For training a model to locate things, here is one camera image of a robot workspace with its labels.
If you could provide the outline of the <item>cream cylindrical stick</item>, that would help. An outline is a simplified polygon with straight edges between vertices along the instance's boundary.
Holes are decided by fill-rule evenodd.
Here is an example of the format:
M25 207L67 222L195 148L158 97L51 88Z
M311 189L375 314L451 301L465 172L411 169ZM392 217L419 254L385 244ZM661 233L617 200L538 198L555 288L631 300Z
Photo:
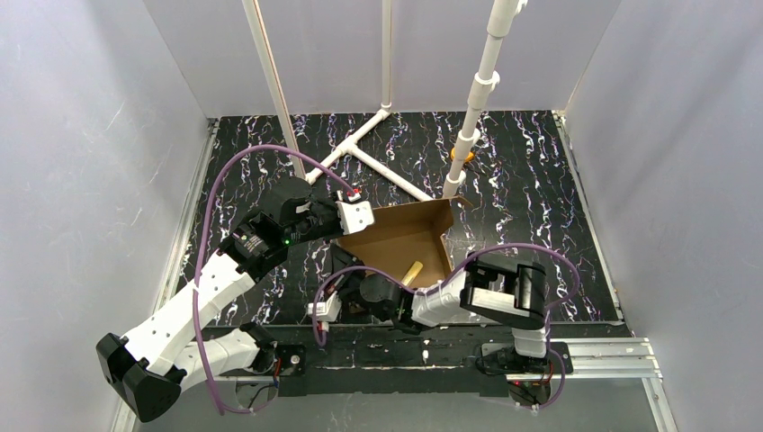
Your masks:
M424 265L420 261L415 261L404 274L403 278L401 279L401 283L404 286L410 287L410 285L422 271L423 267Z

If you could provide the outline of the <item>brown cardboard box sheet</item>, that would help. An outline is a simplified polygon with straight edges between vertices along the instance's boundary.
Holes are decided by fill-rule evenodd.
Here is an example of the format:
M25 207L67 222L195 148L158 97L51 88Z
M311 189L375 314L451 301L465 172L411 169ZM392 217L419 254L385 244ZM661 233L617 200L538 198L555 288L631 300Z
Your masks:
M444 234L454 224L453 203L471 204L456 195L374 208L374 224L343 236L337 243L365 265L397 280L419 262L423 268L410 286L427 288L453 271L453 261L444 243Z

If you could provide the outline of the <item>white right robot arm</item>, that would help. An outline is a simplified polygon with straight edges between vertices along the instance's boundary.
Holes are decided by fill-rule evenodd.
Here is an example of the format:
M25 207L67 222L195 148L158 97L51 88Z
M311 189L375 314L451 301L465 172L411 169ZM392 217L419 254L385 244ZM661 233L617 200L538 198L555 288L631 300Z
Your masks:
M412 335L468 311L509 327L517 355L543 359L548 354L546 270L537 262L505 256L489 247L471 252L443 281L414 289L344 249L339 255L339 268L308 307L319 343L325 343L328 325L336 321L343 304L354 302L376 319Z

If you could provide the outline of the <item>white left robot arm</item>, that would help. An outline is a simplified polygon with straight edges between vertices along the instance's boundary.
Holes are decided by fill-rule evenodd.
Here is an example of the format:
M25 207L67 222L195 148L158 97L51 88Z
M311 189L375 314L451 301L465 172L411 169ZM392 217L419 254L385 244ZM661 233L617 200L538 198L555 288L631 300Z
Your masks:
M326 197L303 179L278 181L220 242L199 276L123 336L102 337L96 354L104 378L138 420L159 418L208 376L238 369L276 376L277 343L261 326L245 324L210 340L203 340L202 329L280 266L291 246L344 235L345 211L359 199L356 189Z

